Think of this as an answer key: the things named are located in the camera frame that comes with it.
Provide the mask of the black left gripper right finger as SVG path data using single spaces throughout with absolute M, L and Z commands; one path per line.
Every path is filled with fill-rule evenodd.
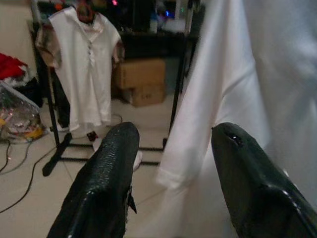
M 317 238 L 317 212 L 247 131 L 220 123 L 211 146 L 239 238 Z

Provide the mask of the black clothes rack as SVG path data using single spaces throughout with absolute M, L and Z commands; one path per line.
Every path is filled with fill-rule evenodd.
M 179 95 L 183 91 L 183 83 L 184 83 L 184 77 L 185 77 L 185 69 L 186 69 L 186 63 L 190 63 L 192 60 L 192 57 L 187 57 L 186 55 L 182 58 L 179 58 L 179 65 L 178 65 L 178 72 L 177 72 L 177 78 L 175 81 L 175 89 L 174 89 L 174 97 L 173 97 L 173 106 L 171 111 L 171 118 L 170 118 L 170 126 L 173 125 L 175 117 L 176 117 L 176 110 L 178 106 L 178 100 Z M 57 123 L 54 113 L 54 107 L 55 107 L 55 99 L 53 94 L 53 87 L 50 85 L 52 79 L 52 71 L 53 68 L 46 66 L 47 70 L 47 77 L 43 78 L 41 81 L 43 83 L 43 86 L 45 88 L 45 95 L 48 100 L 49 105 L 49 112 L 51 117 L 52 126 L 50 127 L 50 131 L 54 134 L 55 144 L 56 144 L 56 152 L 54 155 L 50 158 L 50 160 L 44 165 L 42 169 L 43 176 L 47 177 L 49 176 L 53 169 L 55 168 L 56 164 L 59 161 L 67 161 L 67 162 L 86 162 L 86 158 L 69 158 L 69 157 L 63 157 L 63 153 L 68 147 L 78 147 L 78 148 L 90 148 L 90 144 L 73 144 L 71 143 L 72 135 L 71 133 L 67 133 L 63 141 L 59 140 L 59 135 L 57 131 Z

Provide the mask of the beige plaid garment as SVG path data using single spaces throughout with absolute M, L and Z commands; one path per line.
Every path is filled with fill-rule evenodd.
M 60 67 L 60 45 L 57 39 L 57 35 L 51 25 L 40 26 L 37 33 L 35 45 L 47 66 L 54 68 Z

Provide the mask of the white printed T-shirt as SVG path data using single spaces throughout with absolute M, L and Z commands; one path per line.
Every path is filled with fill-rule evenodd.
M 157 182 L 154 238 L 236 238 L 211 128 L 244 128 L 317 209 L 317 0 L 210 0 Z

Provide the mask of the large cardboard box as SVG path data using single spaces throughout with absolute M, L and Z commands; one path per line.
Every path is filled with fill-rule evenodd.
M 119 89 L 163 85 L 164 81 L 165 62 L 159 58 L 126 60 L 114 71 L 114 82 Z

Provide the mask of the low printed cardboard box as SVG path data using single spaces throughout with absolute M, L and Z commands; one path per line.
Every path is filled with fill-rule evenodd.
M 122 98 L 134 107 L 161 104 L 165 100 L 165 86 L 146 85 L 122 90 Z

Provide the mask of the white object on floor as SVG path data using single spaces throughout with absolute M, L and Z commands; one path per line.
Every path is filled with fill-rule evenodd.
M 142 159 L 143 153 L 141 151 L 138 151 L 134 160 L 133 171 L 136 171 L 140 167 Z

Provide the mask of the clear plastic bag with items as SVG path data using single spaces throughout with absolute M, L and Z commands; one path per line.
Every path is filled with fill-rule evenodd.
M 29 143 L 46 134 L 38 105 L 0 82 L 0 139 L 16 144 Z

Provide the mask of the black hanging trousers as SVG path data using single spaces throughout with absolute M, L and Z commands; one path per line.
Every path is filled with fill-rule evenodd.
M 57 110 L 58 116 L 57 122 L 61 129 L 67 129 L 69 127 L 70 120 L 70 104 L 54 70 L 52 72 L 52 85 L 55 99 L 55 109 Z

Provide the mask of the white polo shirt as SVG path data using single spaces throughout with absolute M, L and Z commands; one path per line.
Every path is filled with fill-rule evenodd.
M 84 136 L 111 122 L 112 57 L 121 37 L 100 13 L 91 25 L 79 20 L 74 7 L 49 20 L 61 56 L 55 72 L 70 104 L 69 130 Z

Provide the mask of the red cloth pile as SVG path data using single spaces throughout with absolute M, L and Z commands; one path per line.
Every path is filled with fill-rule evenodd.
M 4 80 L 8 77 L 20 77 L 24 75 L 22 66 L 28 67 L 28 65 L 17 58 L 7 56 L 0 53 L 0 80 Z

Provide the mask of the dark desk with electronics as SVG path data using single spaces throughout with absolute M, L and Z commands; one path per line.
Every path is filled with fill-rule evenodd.
M 206 12 L 200 0 L 187 0 L 185 16 L 169 18 L 156 33 L 121 33 L 127 59 L 184 57 L 194 54 Z

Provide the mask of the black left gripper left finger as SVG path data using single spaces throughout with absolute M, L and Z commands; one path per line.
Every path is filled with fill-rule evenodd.
M 128 210 L 136 210 L 132 176 L 139 132 L 114 126 L 78 172 L 47 238 L 123 238 Z

